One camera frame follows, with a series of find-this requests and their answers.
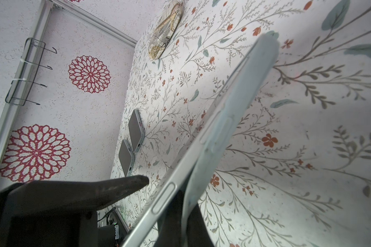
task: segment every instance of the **teal leaf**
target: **teal leaf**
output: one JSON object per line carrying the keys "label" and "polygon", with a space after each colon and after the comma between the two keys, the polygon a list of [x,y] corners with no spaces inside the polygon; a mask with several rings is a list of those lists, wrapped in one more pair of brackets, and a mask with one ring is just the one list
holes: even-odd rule
{"label": "teal leaf", "polygon": [[230,38],[228,38],[228,39],[222,39],[222,40],[220,40],[220,43],[222,44],[222,43],[224,43],[224,42],[226,42],[227,40],[229,40]]}
{"label": "teal leaf", "polygon": [[212,7],[216,6],[220,0],[213,0]]}
{"label": "teal leaf", "polygon": [[316,244],[313,244],[313,243],[311,243],[311,245],[312,245],[313,247],[319,247],[318,245],[316,245]]}
{"label": "teal leaf", "polygon": [[169,143],[169,148],[168,148],[168,150],[166,151],[166,154],[168,155],[169,152],[170,152],[170,143]]}
{"label": "teal leaf", "polygon": [[371,58],[371,44],[354,45],[347,48],[344,54],[366,55]]}
{"label": "teal leaf", "polygon": [[192,96],[192,98],[190,99],[189,102],[194,101],[198,97],[198,94],[199,94],[199,91],[197,89],[197,90],[195,90],[194,96]]}
{"label": "teal leaf", "polygon": [[199,47],[201,47],[201,45],[202,45],[202,36],[199,36],[198,49],[199,49]]}
{"label": "teal leaf", "polygon": [[279,33],[278,32],[275,32],[273,30],[267,32],[268,35],[272,35],[275,39],[278,39],[279,37]]}
{"label": "teal leaf", "polygon": [[193,52],[194,52],[194,51],[192,51],[192,52],[188,55],[186,61],[189,59],[189,57],[191,57],[191,54],[192,54]]}
{"label": "teal leaf", "polygon": [[335,7],[328,13],[327,17],[322,23],[322,30],[336,29],[340,27],[348,12],[350,0],[341,0]]}
{"label": "teal leaf", "polygon": [[285,100],[280,100],[280,101],[273,102],[270,107],[271,108],[279,108],[280,106],[283,106],[283,105],[286,105],[286,104],[291,104],[291,103],[298,104],[298,102],[295,102],[294,100],[285,99]]}

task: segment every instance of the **black cable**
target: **black cable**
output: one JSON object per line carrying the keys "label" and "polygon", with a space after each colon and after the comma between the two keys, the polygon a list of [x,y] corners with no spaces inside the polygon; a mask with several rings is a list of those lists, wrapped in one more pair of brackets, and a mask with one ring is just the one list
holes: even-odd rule
{"label": "black cable", "polygon": [[110,211],[108,211],[100,220],[98,220],[98,222],[99,221],[101,221],[101,220],[103,220],[104,218],[106,218],[112,211],[114,211],[115,209],[116,209],[117,207],[113,207],[112,209],[110,209]]}

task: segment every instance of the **red flower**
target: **red flower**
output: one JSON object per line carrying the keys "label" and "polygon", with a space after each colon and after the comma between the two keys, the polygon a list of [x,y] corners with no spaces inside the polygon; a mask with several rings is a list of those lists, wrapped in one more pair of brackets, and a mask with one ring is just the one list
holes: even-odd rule
{"label": "red flower", "polygon": [[290,48],[290,45],[292,44],[294,42],[294,39],[293,40],[286,40],[285,42],[284,42],[284,46],[282,46],[282,49],[284,48],[284,47],[286,47],[286,48]]}
{"label": "red flower", "polygon": [[12,132],[0,173],[22,183],[49,179],[66,165],[70,151],[69,140],[58,129],[23,126]]}
{"label": "red flower", "polygon": [[261,32],[261,27],[257,27],[256,29],[253,30],[253,36],[257,36]]}
{"label": "red flower", "polygon": [[273,143],[277,143],[278,139],[276,139],[276,137],[271,138],[271,134],[266,134],[266,136],[262,138],[262,141],[264,142],[264,146],[269,146],[270,148],[272,148]]}
{"label": "red flower", "polygon": [[216,187],[216,186],[218,186],[218,185],[220,184],[219,180],[220,180],[220,178],[217,177],[215,174],[213,174],[213,178],[210,180],[210,183],[211,183],[214,187]]}
{"label": "red flower", "polygon": [[110,72],[102,61],[94,57],[76,57],[69,65],[69,78],[84,92],[104,91],[110,83]]}
{"label": "red flower", "polygon": [[312,0],[307,2],[307,4],[304,7],[304,10],[308,10],[308,8],[312,5]]}

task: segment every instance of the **orange flower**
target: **orange flower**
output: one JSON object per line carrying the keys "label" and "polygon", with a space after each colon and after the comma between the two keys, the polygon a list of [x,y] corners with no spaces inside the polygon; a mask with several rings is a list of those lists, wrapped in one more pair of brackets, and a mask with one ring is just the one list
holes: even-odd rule
{"label": "orange flower", "polygon": [[256,29],[253,30],[253,36],[257,36],[261,32],[261,27],[257,27]]}
{"label": "orange flower", "polygon": [[282,49],[284,48],[284,47],[286,47],[286,48],[290,48],[290,45],[292,44],[294,42],[294,40],[286,40],[285,42],[284,42],[284,46],[282,46]]}
{"label": "orange flower", "polygon": [[312,0],[307,2],[307,4],[304,7],[304,10],[308,10],[308,8],[312,5]]}
{"label": "orange flower", "polygon": [[276,137],[271,138],[271,134],[266,134],[266,136],[262,138],[262,141],[264,142],[264,146],[269,146],[270,148],[272,148],[273,143],[277,143],[278,139],[276,139]]}
{"label": "orange flower", "polygon": [[215,174],[213,174],[213,178],[210,180],[210,183],[211,183],[214,187],[216,187],[216,186],[218,186],[218,185],[220,184],[219,180],[220,180],[220,178],[217,177]]}

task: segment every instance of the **floral tablecloth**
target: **floral tablecloth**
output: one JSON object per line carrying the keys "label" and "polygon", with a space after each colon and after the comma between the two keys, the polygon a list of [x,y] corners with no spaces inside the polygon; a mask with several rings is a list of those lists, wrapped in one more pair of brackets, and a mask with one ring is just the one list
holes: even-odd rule
{"label": "floral tablecloth", "polygon": [[[280,55],[199,206],[216,246],[371,246],[371,0],[189,0],[161,58],[139,40],[118,151],[139,109],[146,137],[119,201],[131,227],[233,68],[269,32]],[[144,246],[154,244],[151,230]]]}

